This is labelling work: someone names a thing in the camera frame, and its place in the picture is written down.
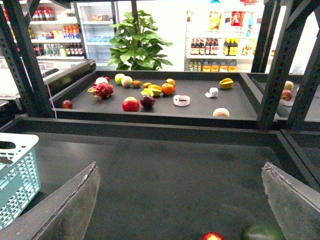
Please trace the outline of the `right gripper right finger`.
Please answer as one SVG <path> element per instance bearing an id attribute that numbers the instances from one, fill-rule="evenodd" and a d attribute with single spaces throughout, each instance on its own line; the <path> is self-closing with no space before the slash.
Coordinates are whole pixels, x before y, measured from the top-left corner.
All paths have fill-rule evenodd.
<path id="1" fill-rule="evenodd" d="M 320 193 L 266 162 L 261 173 L 269 206 L 287 240 L 320 238 Z"/>

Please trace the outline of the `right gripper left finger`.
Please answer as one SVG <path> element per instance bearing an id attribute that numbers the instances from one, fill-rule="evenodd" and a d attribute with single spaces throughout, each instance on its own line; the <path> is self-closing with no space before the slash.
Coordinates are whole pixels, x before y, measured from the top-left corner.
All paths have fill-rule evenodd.
<path id="1" fill-rule="evenodd" d="M 0 232 L 2 240 L 82 240 L 100 186 L 96 162 Z"/>

